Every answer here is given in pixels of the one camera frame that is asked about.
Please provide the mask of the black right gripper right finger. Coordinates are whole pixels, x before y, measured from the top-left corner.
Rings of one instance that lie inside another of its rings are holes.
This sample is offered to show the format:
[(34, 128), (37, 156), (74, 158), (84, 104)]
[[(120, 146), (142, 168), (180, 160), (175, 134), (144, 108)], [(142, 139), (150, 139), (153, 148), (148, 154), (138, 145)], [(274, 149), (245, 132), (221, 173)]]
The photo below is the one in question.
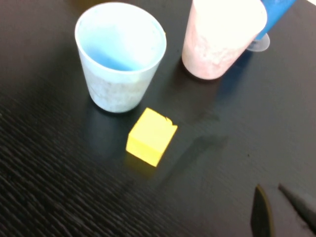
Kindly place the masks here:
[(299, 216), (316, 234), (316, 198), (301, 188), (279, 184), (278, 189), (285, 195)]

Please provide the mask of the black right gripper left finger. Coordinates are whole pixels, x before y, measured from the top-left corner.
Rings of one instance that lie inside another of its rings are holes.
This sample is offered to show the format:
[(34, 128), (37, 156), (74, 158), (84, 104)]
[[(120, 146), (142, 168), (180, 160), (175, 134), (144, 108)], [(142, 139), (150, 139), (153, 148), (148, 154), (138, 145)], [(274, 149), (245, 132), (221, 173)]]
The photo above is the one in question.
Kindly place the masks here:
[(253, 237), (274, 236), (271, 204), (261, 185), (255, 188), (250, 225)]

